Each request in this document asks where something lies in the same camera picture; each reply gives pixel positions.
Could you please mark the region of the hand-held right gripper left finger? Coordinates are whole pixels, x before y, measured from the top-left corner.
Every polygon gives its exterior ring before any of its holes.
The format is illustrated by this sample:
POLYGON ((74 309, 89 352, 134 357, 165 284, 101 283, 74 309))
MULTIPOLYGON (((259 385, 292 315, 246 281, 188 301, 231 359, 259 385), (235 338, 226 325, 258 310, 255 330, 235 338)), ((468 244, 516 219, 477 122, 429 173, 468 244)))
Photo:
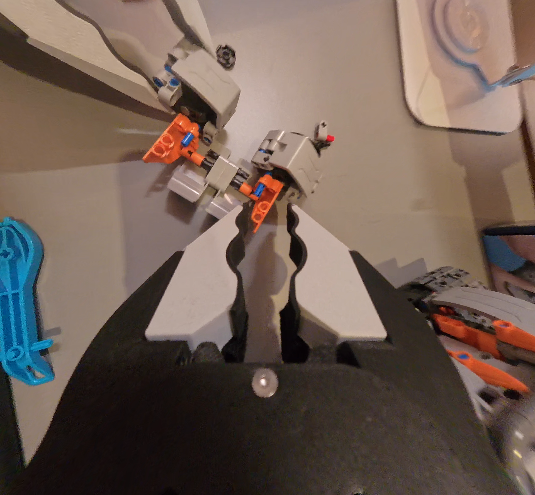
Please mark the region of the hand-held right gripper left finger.
POLYGON ((186 246, 145 330, 149 341, 176 340, 190 349, 214 343, 222 349, 247 335, 242 279, 242 205, 186 246))

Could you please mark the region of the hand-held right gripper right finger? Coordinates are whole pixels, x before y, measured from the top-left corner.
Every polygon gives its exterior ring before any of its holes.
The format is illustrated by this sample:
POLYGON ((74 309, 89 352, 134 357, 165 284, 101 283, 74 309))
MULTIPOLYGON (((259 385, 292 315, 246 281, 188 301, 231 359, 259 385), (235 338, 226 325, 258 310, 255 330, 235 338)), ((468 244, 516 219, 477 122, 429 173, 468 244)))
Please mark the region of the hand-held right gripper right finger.
POLYGON ((294 280, 298 336, 306 343, 384 340, 387 332, 350 249, 297 205, 288 212, 304 258, 294 280))

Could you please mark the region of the grey hinged brick piece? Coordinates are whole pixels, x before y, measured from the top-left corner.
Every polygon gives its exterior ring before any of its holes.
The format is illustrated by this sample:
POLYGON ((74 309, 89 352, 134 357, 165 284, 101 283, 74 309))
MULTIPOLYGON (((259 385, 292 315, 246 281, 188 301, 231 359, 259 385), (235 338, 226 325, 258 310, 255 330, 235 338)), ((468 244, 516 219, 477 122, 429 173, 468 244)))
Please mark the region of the grey hinged brick piece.
POLYGON ((198 124, 205 145, 231 119, 241 92, 213 55, 185 38, 170 50, 151 81, 164 106, 198 124))

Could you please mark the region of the grey orange brick assembly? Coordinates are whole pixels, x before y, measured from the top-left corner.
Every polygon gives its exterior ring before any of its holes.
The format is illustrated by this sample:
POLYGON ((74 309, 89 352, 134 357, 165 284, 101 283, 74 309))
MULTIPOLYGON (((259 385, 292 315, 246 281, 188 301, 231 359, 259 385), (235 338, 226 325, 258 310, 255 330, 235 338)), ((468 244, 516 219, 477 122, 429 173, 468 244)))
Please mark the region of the grey orange brick assembly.
POLYGON ((205 195, 206 211, 222 219, 238 205, 251 204, 251 230, 256 233, 274 208, 285 200, 301 205, 322 178, 321 151, 333 137, 317 132, 310 138, 289 131, 270 131, 253 155, 249 167, 231 161, 227 154, 194 151, 173 172, 167 187, 188 202, 205 195))

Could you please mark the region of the black round brick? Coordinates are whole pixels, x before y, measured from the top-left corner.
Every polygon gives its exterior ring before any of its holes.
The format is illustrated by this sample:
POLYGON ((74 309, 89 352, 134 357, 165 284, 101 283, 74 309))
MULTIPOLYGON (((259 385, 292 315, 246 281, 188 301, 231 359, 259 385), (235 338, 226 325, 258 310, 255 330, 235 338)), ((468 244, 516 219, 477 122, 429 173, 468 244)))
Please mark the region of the black round brick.
POLYGON ((231 71, 235 66, 237 54, 231 45, 219 44, 216 48, 216 58, 224 70, 231 71))

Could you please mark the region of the tracked toy brick robot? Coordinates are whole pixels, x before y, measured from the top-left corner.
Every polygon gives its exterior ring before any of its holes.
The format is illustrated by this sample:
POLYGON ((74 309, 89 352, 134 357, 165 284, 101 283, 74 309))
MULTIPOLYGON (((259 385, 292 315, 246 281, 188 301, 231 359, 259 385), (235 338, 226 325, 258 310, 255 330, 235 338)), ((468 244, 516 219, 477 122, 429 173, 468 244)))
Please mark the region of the tracked toy brick robot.
POLYGON ((398 287, 449 354, 500 465, 534 494, 534 221, 481 232, 487 289, 442 266, 398 287))

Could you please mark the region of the light blue brick separator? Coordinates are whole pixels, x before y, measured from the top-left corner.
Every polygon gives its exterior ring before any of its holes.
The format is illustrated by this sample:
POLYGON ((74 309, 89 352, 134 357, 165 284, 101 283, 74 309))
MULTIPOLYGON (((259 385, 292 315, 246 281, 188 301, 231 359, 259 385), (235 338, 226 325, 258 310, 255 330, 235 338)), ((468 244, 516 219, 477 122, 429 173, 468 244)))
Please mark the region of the light blue brick separator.
POLYGON ((43 244, 25 222, 1 221, 1 365, 8 376, 37 386, 54 380, 52 365, 43 356, 53 344, 41 338, 37 280, 43 244))

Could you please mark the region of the small grey red-pinned brick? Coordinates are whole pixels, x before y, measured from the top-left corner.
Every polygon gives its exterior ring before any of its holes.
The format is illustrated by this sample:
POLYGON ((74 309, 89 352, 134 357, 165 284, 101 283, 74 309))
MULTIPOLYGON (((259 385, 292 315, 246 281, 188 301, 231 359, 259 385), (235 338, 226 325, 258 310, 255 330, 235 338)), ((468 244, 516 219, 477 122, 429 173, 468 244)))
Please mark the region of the small grey red-pinned brick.
POLYGON ((317 147, 320 150, 324 148, 328 148, 331 145, 331 143, 334 142, 334 140, 335 140, 335 137, 329 134, 327 121, 325 120, 320 121, 315 127, 314 136, 313 136, 313 143, 315 147, 317 147))

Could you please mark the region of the white tablet stand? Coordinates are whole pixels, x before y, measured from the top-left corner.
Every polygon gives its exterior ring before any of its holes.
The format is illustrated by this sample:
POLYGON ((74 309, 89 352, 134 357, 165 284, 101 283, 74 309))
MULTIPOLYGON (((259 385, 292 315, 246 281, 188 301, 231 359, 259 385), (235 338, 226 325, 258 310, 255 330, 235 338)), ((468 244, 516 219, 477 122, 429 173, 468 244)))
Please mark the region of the white tablet stand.
POLYGON ((405 100, 426 126, 503 135, 520 126, 511 0, 396 0, 405 100))

